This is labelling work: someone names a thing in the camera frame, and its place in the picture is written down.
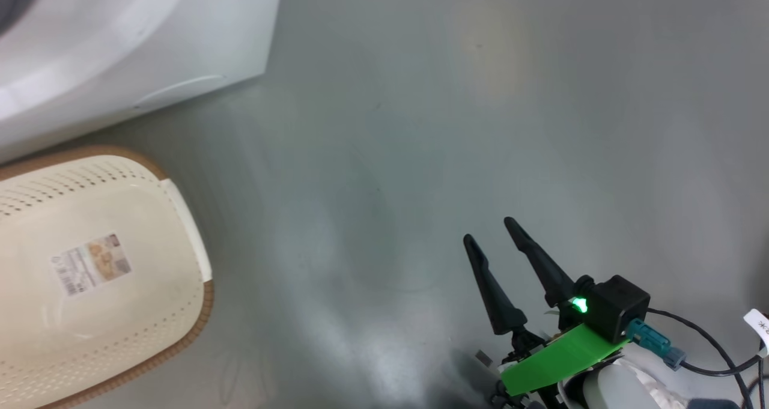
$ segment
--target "beige basket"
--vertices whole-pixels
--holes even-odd
[[[189,346],[211,267],[154,163],[88,147],[0,169],[0,407],[71,407]]]

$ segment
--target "washing machine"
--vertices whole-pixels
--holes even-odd
[[[0,0],[0,162],[264,73],[278,0]]]

